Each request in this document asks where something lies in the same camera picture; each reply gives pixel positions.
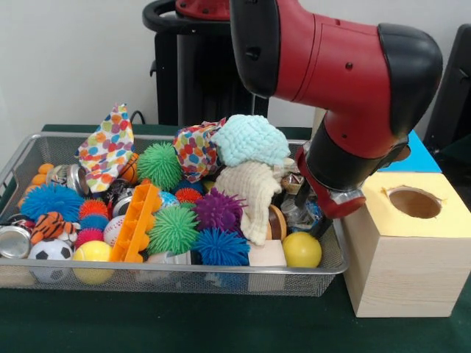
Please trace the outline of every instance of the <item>wire mesh basket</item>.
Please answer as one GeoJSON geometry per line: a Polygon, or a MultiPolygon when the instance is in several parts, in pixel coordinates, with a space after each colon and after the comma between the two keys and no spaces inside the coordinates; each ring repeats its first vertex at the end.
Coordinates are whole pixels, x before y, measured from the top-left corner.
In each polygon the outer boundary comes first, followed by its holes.
{"type": "MultiPolygon", "coordinates": [[[[0,222],[18,213],[17,203],[41,164],[73,164],[74,152],[88,134],[42,132],[28,137],[0,173],[0,222]]],[[[141,153],[172,136],[136,135],[141,153]]],[[[291,140],[291,156],[304,141],[291,140]]],[[[339,222],[320,238],[318,268],[228,267],[98,263],[0,258],[0,288],[110,290],[131,292],[228,293],[276,296],[321,296],[335,275],[348,267],[347,249],[339,222]],[[83,278],[90,278],[85,284],[83,278]],[[93,284],[95,278],[107,278],[93,284]]]]}

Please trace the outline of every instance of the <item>purple spiky ball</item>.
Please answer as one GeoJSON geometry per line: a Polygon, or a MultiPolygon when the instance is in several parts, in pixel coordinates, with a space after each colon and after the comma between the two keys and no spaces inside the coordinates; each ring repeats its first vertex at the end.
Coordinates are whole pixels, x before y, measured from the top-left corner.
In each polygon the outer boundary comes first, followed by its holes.
{"type": "Polygon", "coordinates": [[[198,230],[219,228],[243,236],[242,207],[241,200],[238,200],[237,196],[227,196],[212,188],[205,197],[196,201],[196,207],[193,209],[199,222],[198,230]]]}

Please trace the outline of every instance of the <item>wooden box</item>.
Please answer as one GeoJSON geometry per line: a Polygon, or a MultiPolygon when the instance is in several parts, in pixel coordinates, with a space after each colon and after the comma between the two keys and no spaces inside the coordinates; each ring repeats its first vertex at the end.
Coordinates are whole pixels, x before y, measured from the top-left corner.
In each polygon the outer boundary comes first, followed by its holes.
{"type": "Polygon", "coordinates": [[[471,215],[440,173],[378,172],[343,221],[358,317],[443,317],[471,269],[471,215]]]}

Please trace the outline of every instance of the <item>light blue knitted cloth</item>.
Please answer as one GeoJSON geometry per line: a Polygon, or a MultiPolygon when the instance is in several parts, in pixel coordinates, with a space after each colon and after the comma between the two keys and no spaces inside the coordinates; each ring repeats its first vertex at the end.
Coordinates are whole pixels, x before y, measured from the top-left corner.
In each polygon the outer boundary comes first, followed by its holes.
{"type": "Polygon", "coordinates": [[[211,138],[225,165],[235,167],[255,160],[268,165],[282,165],[289,156],[288,141],[261,115],[233,115],[211,138]]]}

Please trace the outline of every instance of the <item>cream knitted cloth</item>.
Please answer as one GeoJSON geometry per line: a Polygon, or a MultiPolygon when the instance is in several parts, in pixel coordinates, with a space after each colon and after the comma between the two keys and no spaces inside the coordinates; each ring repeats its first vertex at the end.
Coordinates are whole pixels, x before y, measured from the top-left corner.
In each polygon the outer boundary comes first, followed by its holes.
{"type": "Polygon", "coordinates": [[[281,192],[280,183],[273,177],[273,170],[264,163],[249,161],[236,167],[226,167],[214,185],[219,192],[238,195],[246,205],[241,219],[245,238],[256,245],[263,245],[269,223],[268,208],[275,193],[281,192]]]}

